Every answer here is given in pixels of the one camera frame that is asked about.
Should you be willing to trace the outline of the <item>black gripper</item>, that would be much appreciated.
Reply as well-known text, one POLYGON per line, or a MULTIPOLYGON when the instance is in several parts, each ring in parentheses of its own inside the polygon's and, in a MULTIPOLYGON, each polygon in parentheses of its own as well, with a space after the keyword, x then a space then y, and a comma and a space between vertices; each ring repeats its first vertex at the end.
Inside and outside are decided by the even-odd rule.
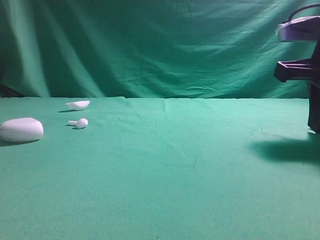
POLYGON ((280 42, 316 42, 311 58, 278 61, 274 77, 285 83, 293 80, 307 82, 309 113, 307 125, 315 133, 320 132, 320 17, 308 16, 281 23, 276 28, 280 42))

